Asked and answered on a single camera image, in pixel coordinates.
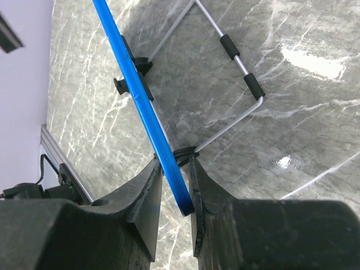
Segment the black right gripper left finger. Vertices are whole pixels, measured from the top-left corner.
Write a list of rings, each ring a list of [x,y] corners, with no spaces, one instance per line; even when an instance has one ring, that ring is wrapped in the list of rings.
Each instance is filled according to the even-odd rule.
[[[162,189],[153,158],[88,206],[64,199],[1,201],[2,269],[149,269]]]

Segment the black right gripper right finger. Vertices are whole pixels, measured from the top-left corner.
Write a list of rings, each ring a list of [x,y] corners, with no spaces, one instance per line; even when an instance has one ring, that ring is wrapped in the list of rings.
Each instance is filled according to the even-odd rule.
[[[237,199],[191,157],[200,269],[358,269],[359,219],[334,200]]]

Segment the blue framed whiteboard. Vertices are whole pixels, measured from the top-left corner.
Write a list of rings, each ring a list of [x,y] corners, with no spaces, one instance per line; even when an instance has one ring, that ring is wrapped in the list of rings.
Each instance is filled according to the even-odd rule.
[[[145,88],[131,59],[130,53],[120,35],[106,1],[93,1],[100,22],[107,35],[112,51],[125,79],[130,95],[142,120],[146,133],[160,160],[166,179],[183,216],[194,212],[194,206],[160,123],[154,113]]]

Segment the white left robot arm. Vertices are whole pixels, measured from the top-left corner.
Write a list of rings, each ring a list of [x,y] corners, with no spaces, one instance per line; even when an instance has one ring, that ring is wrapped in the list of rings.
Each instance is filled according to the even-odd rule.
[[[5,53],[11,53],[16,49],[24,47],[21,39],[12,30],[2,15],[0,15],[0,27],[0,45]]]

